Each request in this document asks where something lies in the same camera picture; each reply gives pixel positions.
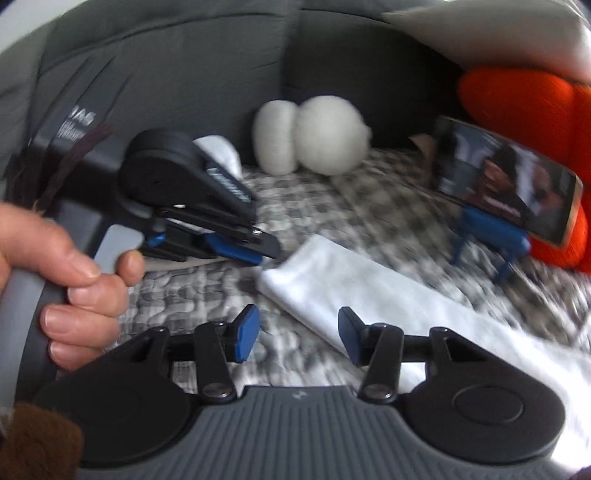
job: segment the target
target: black clamp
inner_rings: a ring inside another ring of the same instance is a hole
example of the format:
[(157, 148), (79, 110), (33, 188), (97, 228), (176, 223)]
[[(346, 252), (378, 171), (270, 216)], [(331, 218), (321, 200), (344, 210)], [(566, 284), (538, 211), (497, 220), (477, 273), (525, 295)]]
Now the black clamp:
[[(174, 442), (203, 406), (236, 400), (226, 361), (247, 359), (259, 326), (259, 310), (249, 305), (233, 322), (207, 322), (193, 333), (151, 328), (46, 385), (34, 403), (82, 429), (84, 466), (139, 461)], [(197, 395), (170, 381), (173, 363), (183, 361), (195, 361)]]
[(277, 258), (276, 237), (255, 226), (258, 198), (189, 137), (152, 129), (128, 145), (119, 187), (165, 222), (142, 252), (178, 262), (227, 257), (258, 265)]
[[(343, 307), (339, 335), (353, 364), (369, 365), (358, 397), (395, 406), (438, 450), (507, 464), (548, 455), (556, 445), (565, 421), (556, 393), (456, 332), (434, 327), (428, 337), (405, 336), (395, 326), (366, 325)], [(400, 395), (405, 362), (423, 362), (426, 380)]]

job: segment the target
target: gray backrest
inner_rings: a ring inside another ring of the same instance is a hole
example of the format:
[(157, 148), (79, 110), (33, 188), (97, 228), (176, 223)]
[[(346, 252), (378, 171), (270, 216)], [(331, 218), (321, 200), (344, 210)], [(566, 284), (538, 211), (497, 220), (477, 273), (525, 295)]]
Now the gray backrest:
[(461, 72), (377, 19), (434, 1), (88, 0), (0, 55), (0, 171), (102, 55), (130, 75), (110, 117), (123, 140), (152, 127), (220, 134), (252, 163), (265, 102), (333, 94), (359, 108), (376, 146), (403, 146), (438, 114), (462, 114)]

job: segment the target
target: dark strap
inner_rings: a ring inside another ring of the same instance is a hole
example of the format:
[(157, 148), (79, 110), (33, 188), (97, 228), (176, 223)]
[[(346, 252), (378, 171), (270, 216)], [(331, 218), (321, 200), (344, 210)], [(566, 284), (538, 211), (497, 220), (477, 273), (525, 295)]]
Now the dark strap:
[(100, 142), (113, 133), (112, 125), (99, 125), (89, 130), (81, 139), (76, 141), (72, 148), (61, 159), (56, 172), (52, 175), (45, 191), (33, 204), (33, 211), (43, 214), (51, 205), (54, 198), (66, 181), (67, 176), (75, 166)]

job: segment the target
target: gray base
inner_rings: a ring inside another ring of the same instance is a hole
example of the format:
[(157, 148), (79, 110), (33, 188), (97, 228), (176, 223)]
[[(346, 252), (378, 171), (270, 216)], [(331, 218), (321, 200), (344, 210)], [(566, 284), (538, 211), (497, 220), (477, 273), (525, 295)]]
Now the gray base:
[(420, 440), (391, 407), (348, 387), (249, 387), (238, 402), (209, 407), (180, 442), (137, 465), (79, 471), (79, 480), (566, 480), (547, 459), (472, 465)]

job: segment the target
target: black plastic device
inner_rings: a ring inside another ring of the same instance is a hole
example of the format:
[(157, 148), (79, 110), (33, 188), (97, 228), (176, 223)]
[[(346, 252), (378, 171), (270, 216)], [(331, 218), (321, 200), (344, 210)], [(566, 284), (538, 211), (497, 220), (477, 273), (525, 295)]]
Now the black plastic device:
[[(548, 459), (565, 421), (558, 396), (449, 329), (405, 336), (344, 307), (340, 337), (368, 366), (357, 396), (253, 385), (238, 397), (226, 361), (248, 356), (258, 328), (254, 306), (193, 334), (155, 327), (34, 402), (82, 428), (84, 480), (568, 478)], [(172, 363), (190, 360), (197, 394), (170, 381)], [(424, 362), (427, 379), (399, 395), (403, 362)]]
[[(110, 57), (80, 66), (9, 169), (9, 199), (63, 226), (104, 273), (135, 248), (177, 261), (279, 255), (277, 239), (254, 225), (257, 198), (189, 137), (156, 129), (129, 145), (117, 139), (109, 112), (127, 80)], [(64, 288), (12, 273), (0, 299), (0, 406), (55, 378), (38, 318), (65, 302)]]

